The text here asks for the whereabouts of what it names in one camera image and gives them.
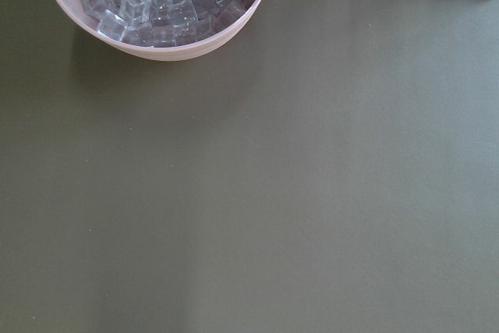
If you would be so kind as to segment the pink bowl of ice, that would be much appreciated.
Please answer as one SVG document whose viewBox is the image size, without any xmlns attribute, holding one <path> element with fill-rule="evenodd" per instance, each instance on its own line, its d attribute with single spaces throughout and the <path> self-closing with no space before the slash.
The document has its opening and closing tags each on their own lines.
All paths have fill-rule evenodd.
<svg viewBox="0 0 499 333">
<path fill-rule="evenodd" d="M 126 44 L 99 34 L 97 32 L 97 21 L 83 11 L 80 0 L 55 1 L 58 3 L 62 11 L 77 26 L 81 30 L 87 32 L 90 36 L 95 37 L 98 40 L 111 45 L 113 48 L 127 54 L 156 61 L 184 61 L 215 51 L 230 41 L 250 21 L 251 17 L 262 2 L 262 0 L 254 0 L 246 12 L 238 20 L 207 39 L 179 47 L 156 48 Z"/>
</svg>

